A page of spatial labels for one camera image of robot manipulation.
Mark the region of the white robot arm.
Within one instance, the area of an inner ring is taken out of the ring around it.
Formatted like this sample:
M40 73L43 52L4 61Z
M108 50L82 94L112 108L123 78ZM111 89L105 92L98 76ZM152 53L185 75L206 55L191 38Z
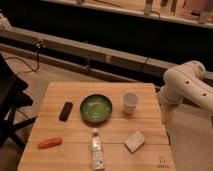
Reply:
M170 122L173 110L184 98L213 114L213 87L202 81L205 72L204 65L199 61L189 61L165 71L164 85L157 93L163 125Z

